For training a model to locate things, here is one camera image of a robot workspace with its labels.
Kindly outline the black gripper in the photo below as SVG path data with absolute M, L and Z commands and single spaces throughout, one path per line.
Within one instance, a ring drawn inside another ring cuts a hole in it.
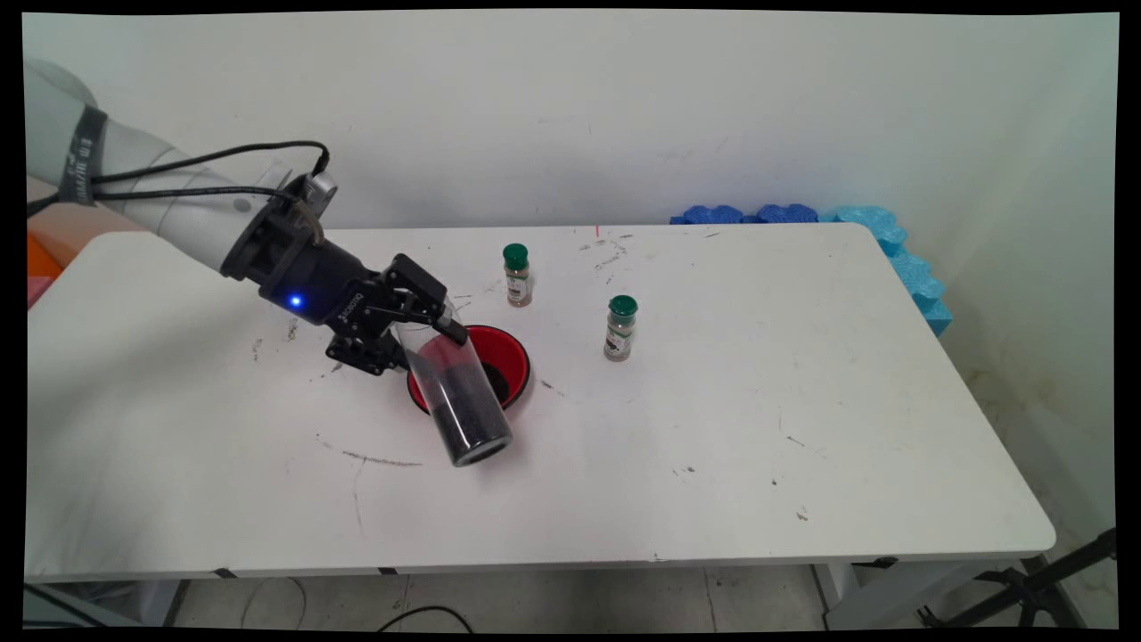
M 222 276 L 252 281 L 259 296 L 327 326 L 327 357 L 369 375 L 410 368 L 394 324 L 424 325 L 467 344 L 468 330 L 454 320 L 447 289 L 427 269 L 399 253 L 383 271 L 373 271 L 337 243 L 316 239 L 299 208 L 269 200 L 224 259 Z

